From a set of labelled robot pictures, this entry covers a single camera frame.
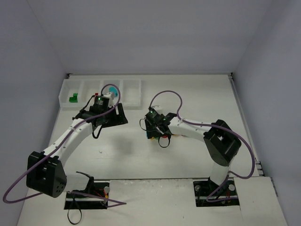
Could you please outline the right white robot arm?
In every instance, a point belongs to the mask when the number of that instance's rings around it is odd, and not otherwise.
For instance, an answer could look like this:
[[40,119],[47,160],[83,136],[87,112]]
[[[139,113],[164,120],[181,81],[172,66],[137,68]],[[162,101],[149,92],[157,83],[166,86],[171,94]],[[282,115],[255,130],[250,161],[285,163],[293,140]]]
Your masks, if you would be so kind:
[[172,135],[180,135],[204,142],[214,161],[209,180],[217,186],[225,180],[232,160],[241,147],[241,141],[231,133],[223,120],[217,120],[206,129],[199,122],[186,123],[175,113],[163,115],[152,108],[145,115],[144,121],[148,139],[170,139]]

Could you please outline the cyan round lego brick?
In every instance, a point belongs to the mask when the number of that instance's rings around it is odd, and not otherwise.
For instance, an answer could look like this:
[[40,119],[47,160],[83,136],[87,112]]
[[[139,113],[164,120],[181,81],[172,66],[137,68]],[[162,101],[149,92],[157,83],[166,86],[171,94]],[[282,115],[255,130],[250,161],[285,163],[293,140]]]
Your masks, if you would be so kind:
[[118,94],[117,89],[113,86],[109,87],[109,92],[115,93],[116,95]]

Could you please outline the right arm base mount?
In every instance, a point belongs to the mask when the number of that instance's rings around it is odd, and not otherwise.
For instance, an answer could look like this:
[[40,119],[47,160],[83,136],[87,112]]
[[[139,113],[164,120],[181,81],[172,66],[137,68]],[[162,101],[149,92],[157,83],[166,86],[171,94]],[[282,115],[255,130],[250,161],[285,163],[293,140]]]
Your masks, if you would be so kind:
[[209,200],[216,202],[208,202],[207,197],[218,186],[209,180],[193,181],[193,191],[195,195],[196,207],[227,207],[239,206],[238,194],[233,179],[229,179],[218,191],[210,196]]

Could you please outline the green stepped lego brick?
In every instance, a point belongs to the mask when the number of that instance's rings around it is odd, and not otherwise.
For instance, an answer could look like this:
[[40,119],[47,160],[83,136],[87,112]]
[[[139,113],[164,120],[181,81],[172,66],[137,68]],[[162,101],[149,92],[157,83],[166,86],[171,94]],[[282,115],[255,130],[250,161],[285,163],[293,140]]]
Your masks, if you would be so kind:
[[78,93],[73,93],[71,97],[69,97],[70,103],[78,103]]

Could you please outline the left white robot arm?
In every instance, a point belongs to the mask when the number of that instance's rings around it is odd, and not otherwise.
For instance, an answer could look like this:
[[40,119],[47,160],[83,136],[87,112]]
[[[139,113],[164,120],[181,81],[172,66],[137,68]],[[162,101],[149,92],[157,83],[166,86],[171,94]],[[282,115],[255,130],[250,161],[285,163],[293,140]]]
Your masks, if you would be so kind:
[[80,110],[72,119],[71,126],[52,145],[29,155],[27,187],[53,198],[74,190],[88,192],[94,178],[79,171],[66,173],[64,166],[67,160],[88,136],[99,137],[95,130],[127,123],[122,103],[115,104],[108,94],[96,96],[89,110]]

